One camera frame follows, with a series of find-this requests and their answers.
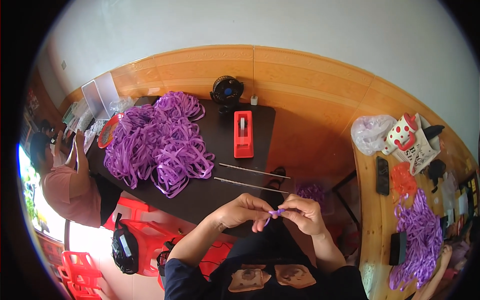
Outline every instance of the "window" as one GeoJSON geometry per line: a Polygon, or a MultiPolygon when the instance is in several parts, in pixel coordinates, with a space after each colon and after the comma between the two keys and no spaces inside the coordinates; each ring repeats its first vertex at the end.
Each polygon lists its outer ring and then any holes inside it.
{"type": "Polygon", "coordinates": [[[24,199],[32,225],[46,235],[63,241],[65,219],[59,216],[43,197],[39,185],[40,175],[35,172],[35,169],[31,166],[30,158],[20,145],[18,146],[18,162],[24,199]]]}

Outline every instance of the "red polka dot mug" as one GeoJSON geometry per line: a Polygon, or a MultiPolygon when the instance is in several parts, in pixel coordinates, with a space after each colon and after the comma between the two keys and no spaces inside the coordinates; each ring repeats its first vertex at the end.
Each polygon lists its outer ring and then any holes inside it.
{"type": "Polygon", "coordinates": [[[404,113],[384,138],[385,148],[382,150],[383,154],[389,155],[397,148],[401,151],[407,151],[415,144],[415,131],[418,129],[415,115],[411,117],[409,114],[404,113]]]}

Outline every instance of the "red plate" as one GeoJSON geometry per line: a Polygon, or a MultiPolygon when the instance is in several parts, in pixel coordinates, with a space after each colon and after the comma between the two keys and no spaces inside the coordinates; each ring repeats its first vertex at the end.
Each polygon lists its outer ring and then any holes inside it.
{"type": "Polygon", "coordinates": [[[116,114],[110,120],[108,120],[108,122],[103,127],[102,132],[100,132],[100,135],[99,135],[99,138],[98,138],[98,148],[103,149],[103,148],[107,147],[108,145],[110,145],[110,143],[113,140],[113,131],[117,127],[121,118],[123,118],[123,112],[116,114]],[[108,130],[108,140],[104,144],[104,143],[102,143],[102,140],[104,138],[103,135],[107,133],[107,128],[109,128],[109,130],[108,130]]]}

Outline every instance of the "black shirt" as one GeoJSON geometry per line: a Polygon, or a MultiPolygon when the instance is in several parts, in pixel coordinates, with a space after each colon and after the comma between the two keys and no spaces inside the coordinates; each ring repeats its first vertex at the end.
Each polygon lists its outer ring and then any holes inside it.
{"type": "Polygon", "coordinates": [[[344,266],[331,274],[306,256],[237,256],[226,259],[207,281],[199,267],[178,259],[165,266],[165,299],[367,299],[360,272],[344,266]]]}

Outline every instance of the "black pants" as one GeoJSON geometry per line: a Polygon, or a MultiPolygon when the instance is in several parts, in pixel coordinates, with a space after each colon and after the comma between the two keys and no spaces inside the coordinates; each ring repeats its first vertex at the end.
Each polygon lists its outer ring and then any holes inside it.
{"type": "MultiPolygon", "coordinates": [[[[262,191],[260,198],[267,201],[275,210],[284,201],[281,193],[272,191],[262,191]]],[[[305,255],[283,224],[282,217],[270,219],[263,231],[251,232],[246,238],[238,239],[233,244],[227,258],[240,255],[256,256],[259,253],[275,253],[280,256],[291,255],[294,257],[305,255]]]]}
{"type": "Polygon", "coordinates": [[[98,193],[102,199],[100,204],[100,221],[104,225],[112,215],[115,207],[117,207],[123,190],[100,174],[90,174],[90,176],[95,180],[98,193]]]}

